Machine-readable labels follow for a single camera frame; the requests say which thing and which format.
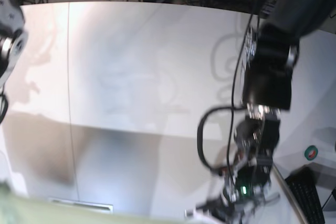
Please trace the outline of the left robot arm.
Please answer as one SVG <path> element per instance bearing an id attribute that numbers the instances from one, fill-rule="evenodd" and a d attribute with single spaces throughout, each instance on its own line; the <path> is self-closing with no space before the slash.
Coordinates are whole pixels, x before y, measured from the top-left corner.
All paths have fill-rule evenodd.
<path id="1" fill-rule="evenodd" d="M 209 109 L 197 127 L 197 152 L 201 163 L 224 179 L 220 194 L 185 213 L 203 223 L 243 223 L 259 206 L 267 204 L 266 187 L 279 142 L 281 111 L 291 107 L 292 75 L 300 54 L 300 39 L 317 30 L 335 8 L 335 0 L 277 0 L 260 27 L 248 25 L 241 53 L 246 54 L 241 105 L 244 119 L 231 126 L 228 139 L 235 141 L 233 161 L 212 166 L 203 151 L 208 117 L 224 106 Z"/>

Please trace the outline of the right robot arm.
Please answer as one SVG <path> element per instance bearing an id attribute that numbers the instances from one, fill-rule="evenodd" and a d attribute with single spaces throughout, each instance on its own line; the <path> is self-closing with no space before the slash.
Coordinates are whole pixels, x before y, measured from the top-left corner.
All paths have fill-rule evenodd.
<path id="1" fill-rule="evenodd" d="M 13 72 L 28 39 L 25 17 L 18 0 L 1 0 L 1 121 L 8 110 L 5 83 Z"/>

